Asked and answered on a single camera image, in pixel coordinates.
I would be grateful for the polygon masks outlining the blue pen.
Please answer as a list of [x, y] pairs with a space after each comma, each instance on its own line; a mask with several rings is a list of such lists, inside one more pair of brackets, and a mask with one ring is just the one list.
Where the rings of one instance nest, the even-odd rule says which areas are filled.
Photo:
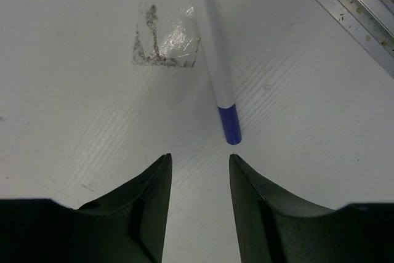
[[230, 145], [237, 145], [242, 140], [241, 128], [215, 2], [214, 0], [191, 0], [191, 3], [225, 140]]

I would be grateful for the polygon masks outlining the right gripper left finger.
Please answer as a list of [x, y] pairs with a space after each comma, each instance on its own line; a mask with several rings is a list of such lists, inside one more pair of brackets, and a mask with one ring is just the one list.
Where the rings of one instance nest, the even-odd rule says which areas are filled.
[[172, 185], [171, 154], [79, 209], [74, 262], [161, 262]]

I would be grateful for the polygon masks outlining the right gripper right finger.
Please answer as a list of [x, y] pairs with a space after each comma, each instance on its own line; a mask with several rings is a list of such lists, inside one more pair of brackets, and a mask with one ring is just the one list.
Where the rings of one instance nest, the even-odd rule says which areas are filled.
[[230, 156], [229, 173], [242, 262], [341, 262], [334, 210], [280, 187], [239, 155]]

